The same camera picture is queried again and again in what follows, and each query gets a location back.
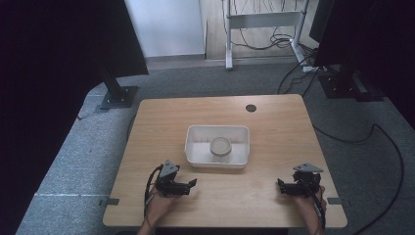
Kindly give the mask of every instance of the table hole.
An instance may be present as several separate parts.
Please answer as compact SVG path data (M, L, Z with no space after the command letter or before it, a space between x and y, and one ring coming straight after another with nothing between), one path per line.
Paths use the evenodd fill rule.
M256 111L256 106L255 106L255 105L247 105L247 106L245 107L245 109L246 109L248 112L253 113L253 112L255 112L255 111Z

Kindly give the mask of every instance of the black monitor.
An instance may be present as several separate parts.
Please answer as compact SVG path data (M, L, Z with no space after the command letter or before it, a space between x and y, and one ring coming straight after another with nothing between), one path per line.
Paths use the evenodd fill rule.
M351 87L372 84L357 96L372 101L384 93L415 128L414 11L405 0L320 0L310 31L319 42L313 65L340 65L319 77L326 95L355 97Z
M335 68L334 75L320 76L328 98L382 97L360 72L362 47L367 43L371 11L376 0L320 0L309 33L319 42L314 67Z

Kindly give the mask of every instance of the metal stand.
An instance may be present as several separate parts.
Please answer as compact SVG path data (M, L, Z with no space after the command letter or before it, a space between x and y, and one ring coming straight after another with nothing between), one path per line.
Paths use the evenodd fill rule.
M282 13L265 13L254 15L231 15L231 2L227 0L226 6L226 69L231 71L232 66L232 40L231 29L252 28L252 27L272 27L272 26L296 26L296 35L292 40L291 47L296 54L297 60L304 67L307 66L304 55L299 47L299 40L304 25L305 16L307 14L308 1L305 0L300 12L282 12Z
M93 58L96 70L104 80L108 92L101 103L101 110L130 108L138 86L120 86L115 77L111 76L100 60Z

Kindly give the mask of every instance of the white tray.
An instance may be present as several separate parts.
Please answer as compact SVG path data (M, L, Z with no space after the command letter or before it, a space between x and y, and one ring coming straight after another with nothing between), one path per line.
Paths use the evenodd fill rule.
M231 141L228 163L217 163L210 152L210 142L217 137ZM250 131L242 125L192 125L184 148L187 161L194 167L243 168L250 156Z

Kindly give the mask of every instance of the gray carpet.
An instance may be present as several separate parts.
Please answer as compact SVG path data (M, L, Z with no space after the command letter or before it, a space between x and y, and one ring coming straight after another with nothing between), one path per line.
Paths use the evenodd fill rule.
M284 75L295 64L236 66L177 70L151 70L150 75L119 78L121 85L138 85L132 108L96 114L107 89L91 90L71 132L45 176L19 228L18 234L116 234L126 228L102 223L128 128L140 101L152 98L240 96L276 94ZM291 78L300 77L296 70ZM312 75L289 93L302 94ZM314 79L304 96L312 123L346 140L366 137L372 124L381 126L401 152L405 174L402 188L391 209L362 234L413 234L415 225L414 171L415 131L394 105L384 102L358 103L353 99L329 100ZM352 234L371 222L390 203L399 185L399 155L391 140L375 128L367 141L349 144L316 131L329 169L343 199L348 225L327 229L327 234ZM306 234L302 228L290 234Z

